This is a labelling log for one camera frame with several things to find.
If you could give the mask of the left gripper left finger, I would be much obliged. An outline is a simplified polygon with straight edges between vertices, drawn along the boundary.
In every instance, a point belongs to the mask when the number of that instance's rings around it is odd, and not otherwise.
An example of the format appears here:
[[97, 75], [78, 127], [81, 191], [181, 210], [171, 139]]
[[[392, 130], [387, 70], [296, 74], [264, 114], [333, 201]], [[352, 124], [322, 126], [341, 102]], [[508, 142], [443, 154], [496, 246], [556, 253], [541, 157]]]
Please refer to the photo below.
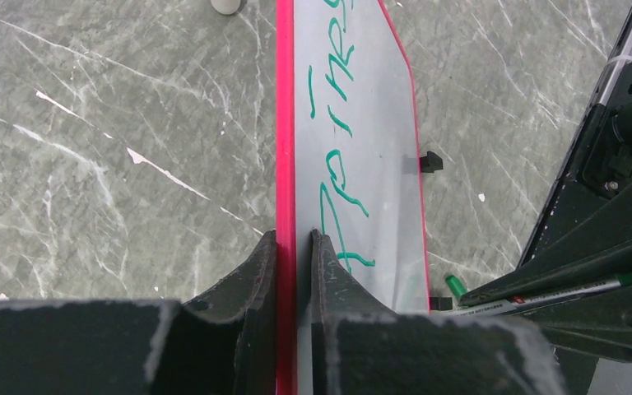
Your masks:
[[0, 300], [0, 394], [273, 394], [277, 242], [189, 301]]

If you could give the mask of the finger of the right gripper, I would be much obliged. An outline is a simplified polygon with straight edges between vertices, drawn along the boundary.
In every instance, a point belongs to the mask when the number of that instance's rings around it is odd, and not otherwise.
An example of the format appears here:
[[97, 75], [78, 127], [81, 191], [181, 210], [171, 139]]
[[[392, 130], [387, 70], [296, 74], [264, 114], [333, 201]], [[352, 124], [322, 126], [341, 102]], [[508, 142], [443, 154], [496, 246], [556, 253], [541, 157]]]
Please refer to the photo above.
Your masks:
[[524, 313], [553, 346], [632, 363], [632, 286]]
[[632, 184], [518, 270], [467, 292], [461, 306], [590, 281], [632, 268]]

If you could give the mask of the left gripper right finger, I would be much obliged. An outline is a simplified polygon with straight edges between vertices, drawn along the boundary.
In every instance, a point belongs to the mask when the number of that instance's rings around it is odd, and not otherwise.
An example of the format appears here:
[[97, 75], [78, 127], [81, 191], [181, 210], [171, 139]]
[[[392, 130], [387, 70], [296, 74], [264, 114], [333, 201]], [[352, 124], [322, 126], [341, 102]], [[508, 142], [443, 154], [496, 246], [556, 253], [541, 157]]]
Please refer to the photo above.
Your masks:
[[313, 390], [317, 394], [564, 394], [539, 328], [513, 317], [398, 314], [311, 233]]

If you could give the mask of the white green marker pen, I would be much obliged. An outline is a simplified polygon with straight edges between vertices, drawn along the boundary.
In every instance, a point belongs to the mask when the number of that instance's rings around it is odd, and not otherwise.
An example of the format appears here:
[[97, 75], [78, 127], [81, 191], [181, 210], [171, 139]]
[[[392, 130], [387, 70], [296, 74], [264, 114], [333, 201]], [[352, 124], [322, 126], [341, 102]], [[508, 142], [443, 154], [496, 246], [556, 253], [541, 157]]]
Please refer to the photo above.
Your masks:
[[582, 286], [554, 290], [541, 295], [516, 295], [472, 307], [441, 311], [440, 314], [447, 316], [513, 315], [532, 309], [539, 309], [554, 304], [579, 300], [588, 296], [599, 295], [626, 286], [632, 286], [632, 272], [614, 275]]

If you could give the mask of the green marker cap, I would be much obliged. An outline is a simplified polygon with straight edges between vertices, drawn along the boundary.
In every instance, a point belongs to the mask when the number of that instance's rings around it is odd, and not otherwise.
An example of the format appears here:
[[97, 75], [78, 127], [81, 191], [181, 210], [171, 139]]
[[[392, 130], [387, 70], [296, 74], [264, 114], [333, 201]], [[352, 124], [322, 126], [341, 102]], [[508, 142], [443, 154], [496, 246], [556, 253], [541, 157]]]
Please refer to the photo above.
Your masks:
[[447, 275], [444, 278], [444, 281], [456, 300], [460, 300], [467, 293], [467, 288], [455, 275]]

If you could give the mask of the pink framed whiteboard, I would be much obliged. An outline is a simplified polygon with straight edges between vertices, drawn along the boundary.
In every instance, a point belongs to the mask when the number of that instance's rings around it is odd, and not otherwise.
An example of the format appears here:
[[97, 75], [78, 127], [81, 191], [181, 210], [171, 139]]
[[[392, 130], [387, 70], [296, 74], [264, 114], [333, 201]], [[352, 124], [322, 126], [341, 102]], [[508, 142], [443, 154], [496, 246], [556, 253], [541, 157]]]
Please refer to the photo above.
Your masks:
[[381, 1], [276, 5], [277, 363], [310, 392], [310, 232], [398, 313], [429, 307], [411, 64]]

